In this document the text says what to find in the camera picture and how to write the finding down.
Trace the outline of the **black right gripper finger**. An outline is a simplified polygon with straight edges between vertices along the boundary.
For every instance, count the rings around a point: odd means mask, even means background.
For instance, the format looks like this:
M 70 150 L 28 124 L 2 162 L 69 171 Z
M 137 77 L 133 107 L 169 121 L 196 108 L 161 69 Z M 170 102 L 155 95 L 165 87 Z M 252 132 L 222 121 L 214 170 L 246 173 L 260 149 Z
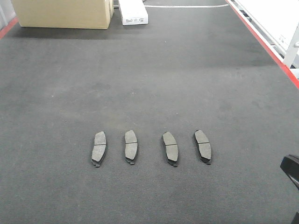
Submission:
M 299 157 L 292 154 L 285 156 L 280 164 L 280 168 L 294 185 L 299 188 Z

